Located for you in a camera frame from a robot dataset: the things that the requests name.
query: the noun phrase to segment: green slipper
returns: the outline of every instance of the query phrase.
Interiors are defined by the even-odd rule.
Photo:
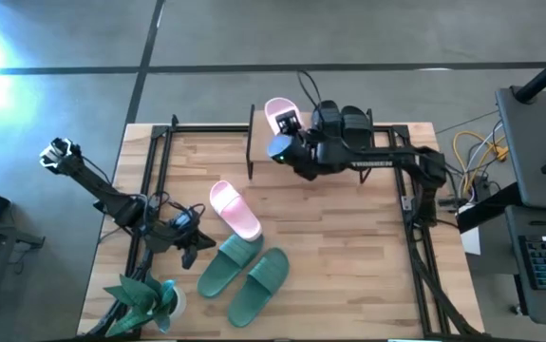
[[[278,248],[268,250],[247,275],[243,288],[228,307],[228,320],[245,327],[264,309],[290,271],[288,257]]]
[[[241,270],[262,250],[264,236],[249,242],[232,234],[217,251],[217,256],[198,279],[200,295],[212,298],[219,295]]]

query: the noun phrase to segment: artificial plant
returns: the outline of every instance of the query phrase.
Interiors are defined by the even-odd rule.
[[[178,299],[174,290],[175,281],[159,283],[146,273],[144,282],[119,275],[121,285],[104,288],[106,292],[126,304],[131,310],[110,328],[106,336],[114,336],[154,320],[162,333],[167,333],[171,322],[169,314],[176,309]]]

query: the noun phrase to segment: plant pot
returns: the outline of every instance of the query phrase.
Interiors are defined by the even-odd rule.
[[[178,303],[169,312],[169,320],[171,321],[172,324],[174,323],[176,319],[178,319],[182,314],[184,314],[184,310],[186,310],[186,294],[178,286],[174,287],[174,291],[176,292]]]

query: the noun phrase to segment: wooden tabletop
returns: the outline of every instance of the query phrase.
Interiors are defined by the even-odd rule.
[[[438,147],[431,123],[407,124],[414,145]],[[140,190],[151,127],[130,124],[126,129],[114,180],[120,191]],[[142,338],[422,337],[392,169],[372,170],[363,185],[350,171],[309,182],[286,165],[261,159],[249,181],[245,148],[246,134],[175,134],[165,190],[184,205],[202,202],[207,206],[200,229],[214,238],[218,247],[232,232],[212,210],[209,190],[219,180],[229,181],[260,219],[266,237],[263,252],[279,247],[288,255],[286,282],[252,324],[235,328],[227,320],[227,308],[257,260],[218,298],[205,299],[197,292],[197,281],[217,248],[199,252],[190,270],[181,268],[180,252],[170,249],[155,255],[152,272],[159,280],[176,279],[187,294],[188,306],[171,332],[162,334],[149,323]],[[151,188],[157,170],[155,164]],[[174,214],[165,209],[161,217],[169,219]],[[102,234],[115,228],[107,218]],[[431,235],[444,291],[470,324],[482,331],[458,230],[439,225]],[[103,287],[118,285],[128,246],[129,236],[122,231],[99,245],[79,333],[92,328],[113,302]],[[427,302],[435,318],[430,294]]]

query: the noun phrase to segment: gray floor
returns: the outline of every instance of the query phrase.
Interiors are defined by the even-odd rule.
[[[0,67],[135,67],[155,0],[0,0]],[[291,63],[546,61],[546,0],[168,0],[153,66]],[[495,89],[538,70],[314,72],[323,98],[371,107],[378,122],[429,121],[437,130],[496,108]],[[0,194],[22,229],[47,236],[9,269],[0,294],[0,341],[76,332],[102,216],[70,179],[38,164],[54,137],[69,137],[111,174],[136,82],[126,75],[0,76]],[[251,104],[286,96],[309,109],[293,73],[157,74],[146,79],[136,121],[246,122]],[[468,129],[487,135],[491,115]],[[464,155],[471,141],[461,141]],[[513,181],[510,161],[488,170]],[[512,279],[473,273],[486,330],[546,341],[546,326],[514,317]]]

